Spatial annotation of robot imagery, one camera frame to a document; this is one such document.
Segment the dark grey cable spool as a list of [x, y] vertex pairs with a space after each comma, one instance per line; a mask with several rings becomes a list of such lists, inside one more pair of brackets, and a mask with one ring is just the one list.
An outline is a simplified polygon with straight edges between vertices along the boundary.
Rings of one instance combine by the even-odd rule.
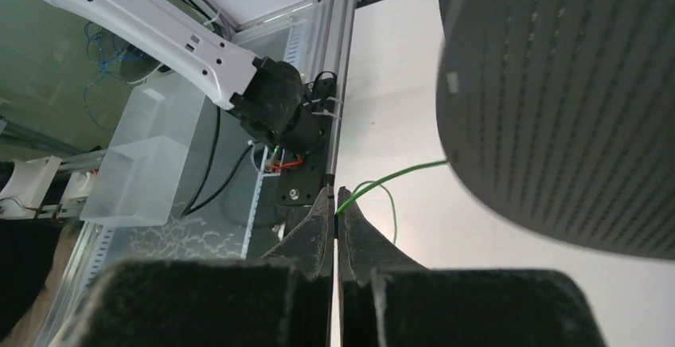
[[458, 179], [554, 240], [674, 258], [674, 0], [438, 0]]

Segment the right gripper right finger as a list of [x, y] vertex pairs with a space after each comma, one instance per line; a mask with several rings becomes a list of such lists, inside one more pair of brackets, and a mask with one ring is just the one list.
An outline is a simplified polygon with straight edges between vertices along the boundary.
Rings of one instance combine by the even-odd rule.
[[340, 189], [344, 346], [603, 346], [587, 298], [560, 271], [430, 269], [406, 255]]

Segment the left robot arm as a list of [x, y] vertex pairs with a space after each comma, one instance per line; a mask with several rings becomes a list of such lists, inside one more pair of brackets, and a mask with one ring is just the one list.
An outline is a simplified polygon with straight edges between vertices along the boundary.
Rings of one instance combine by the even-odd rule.
[[318, 149], [326, 125], [298, 70], [259, 57], [166, 0], [43, 0], [109, 29], [184, 76], [256, 140], [292, 154]]

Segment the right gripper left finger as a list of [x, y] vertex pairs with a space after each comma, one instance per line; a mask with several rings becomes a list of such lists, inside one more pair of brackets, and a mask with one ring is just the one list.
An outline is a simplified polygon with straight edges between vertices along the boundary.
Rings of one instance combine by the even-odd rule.
[[97, 275], [66, 346], [327, 346], [334, 195], [258, 259], [123, 259]]

